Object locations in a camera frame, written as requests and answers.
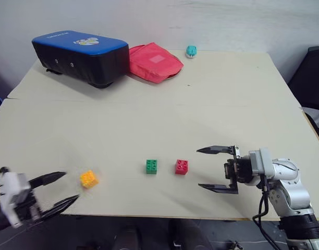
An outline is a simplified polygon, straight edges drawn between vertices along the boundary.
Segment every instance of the floor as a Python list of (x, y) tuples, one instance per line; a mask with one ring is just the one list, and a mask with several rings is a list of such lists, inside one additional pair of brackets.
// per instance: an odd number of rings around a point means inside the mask
[[(240, 242), (244, 249), (272, 249), (253, 222), (194, 221), (214, 250), (227, 249), (230, 241)], [(169, 219), (162, 218), (59, 216), (27, 230), (8, 228), (0, 232), (0, 250), (76, 250), (77, 246), (93, 243), (100, 246), (100, 250), (110, 250), (115, 234), (129, 224), (140, 229), (144, 250), (169, 250), (168, 222)], [(286, 244), (281, 243), (285, 236), (277, 229), (277, 222), (264, 222), (264, 227), (282, 249), (288, 249)]]

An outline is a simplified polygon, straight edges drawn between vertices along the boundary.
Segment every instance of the black chair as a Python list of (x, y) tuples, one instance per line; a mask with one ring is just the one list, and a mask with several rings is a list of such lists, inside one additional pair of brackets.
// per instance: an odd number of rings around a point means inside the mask
[[(288, 86), (302, 107), (319, 110), (319, 47), (310, 47)], [(319, 128), (306, 113), (319, 136)]]

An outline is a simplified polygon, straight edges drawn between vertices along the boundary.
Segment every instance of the blue lid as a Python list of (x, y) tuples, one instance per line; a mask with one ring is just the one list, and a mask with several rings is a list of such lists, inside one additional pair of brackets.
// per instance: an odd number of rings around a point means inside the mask
[(88, 55), (101, 55), (128, 45), (122, 40), (71, 30), (41, 35), (34, 38), (32, 42)]

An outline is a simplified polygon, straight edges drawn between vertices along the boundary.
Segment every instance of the green lego brick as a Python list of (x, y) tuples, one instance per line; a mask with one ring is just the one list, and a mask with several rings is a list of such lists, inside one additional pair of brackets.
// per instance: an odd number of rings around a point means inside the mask
[(149, 174), (157, 174), (157, 160), (147, 160), (145, 171)]

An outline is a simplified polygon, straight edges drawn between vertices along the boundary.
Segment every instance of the table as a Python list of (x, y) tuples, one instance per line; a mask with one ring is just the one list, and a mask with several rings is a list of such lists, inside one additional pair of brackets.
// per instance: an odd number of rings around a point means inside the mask
[[(304, 143), (294, 143), (298, 135)], [(228, 183), (223, 163), (230, 157), (195, 150), (235, 143), (243, 154), (267, 146), (274, 158), (294, 159), (319, 217), (319, 141), (299, 109), (14, 99), (0, 108), (0, 167), (28, 178), (67, 171), (36, 194), (46, 208), (81, 194), (66, 211), (74, 215), (251, 218), (257, 188), (240, 185), (239, 195), (226, 195), (198, 187)], [(177, 158), (189, 161), (186, 176), (174, 174)], [(146, 159), (158, 159), (157, 175), (145, 174)], [(79, 175), (88, 169), (100, 183), (84, 190)], [(275, 218), (271, 209), (267, 219)]]
[[(162, 84), (124, 77), (104, 90), (37, 62), (0, 108), (0, 167), (29, 179), (67, 171), (35, 191), (46, 209), (80, 194), (67, 214), (243, 219), (256, 214), (260, 190), (198, 187), (228, 184), (230, 156), (195, 151), (238, 144), (246, 155), (267, 146), (274, 158), (298, 164), (319, 218), (319, 140), (269, 56), (201, 52), (183, 62)], [(145, 174), (147, 159), (158, 159), (157, 175)], [(174, 174), (176, 159), (189, 161), (186, 176)], [(79, 176), (89, 169), (100, 183), (84, 190)], [(266, 219), (277, 218), (271, 208)]]
[(37, 61), (8, 97), (143, 105), (301, 107), (267, 53), (198, 51), (196, 58), (190, 59), (184, 51), (171, 52), (184, 67), (176, 77), (161, 84), (125, 76), (99, 90), (71, 77), (46, 72)]

